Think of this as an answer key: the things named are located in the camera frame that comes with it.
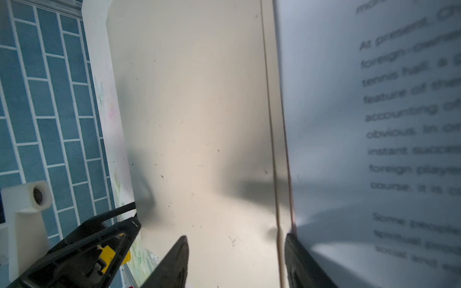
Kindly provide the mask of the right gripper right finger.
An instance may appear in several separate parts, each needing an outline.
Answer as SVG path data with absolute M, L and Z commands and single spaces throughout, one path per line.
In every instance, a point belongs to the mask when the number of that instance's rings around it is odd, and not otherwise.
M 284 252 L 290 288 L 337 288 L 292 233 L 285 238 Z

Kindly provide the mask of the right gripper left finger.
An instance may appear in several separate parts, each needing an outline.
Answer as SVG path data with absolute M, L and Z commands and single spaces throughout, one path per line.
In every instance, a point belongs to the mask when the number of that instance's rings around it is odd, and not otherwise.
M 141 288 L 185 288 L 188 260 L 188 240 L 187 236 L 183 235 L 179 237 Z

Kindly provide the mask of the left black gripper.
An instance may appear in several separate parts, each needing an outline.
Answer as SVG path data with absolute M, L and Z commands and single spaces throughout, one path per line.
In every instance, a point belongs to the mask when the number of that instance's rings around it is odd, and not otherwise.
M 135 210 L 130 203 L 94 216 L 72 231 L 10 283 L 11 288 L 108 288 L 138 236 L 137 216 L 105 223 Z

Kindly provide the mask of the beige cardboard file folder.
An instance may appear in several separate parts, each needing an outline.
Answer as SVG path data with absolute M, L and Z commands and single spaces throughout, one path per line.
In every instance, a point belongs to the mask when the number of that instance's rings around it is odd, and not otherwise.
M 106 27 L 143 246 L 190 288 L 285 288 L 272 1 L 114 1 Z

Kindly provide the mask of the text printed paper sheet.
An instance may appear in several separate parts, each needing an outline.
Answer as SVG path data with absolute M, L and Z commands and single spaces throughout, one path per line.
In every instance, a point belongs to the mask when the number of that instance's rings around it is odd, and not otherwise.
M 275 6 L 297 239 L 339 288 L 458 288 L 460 2 Z

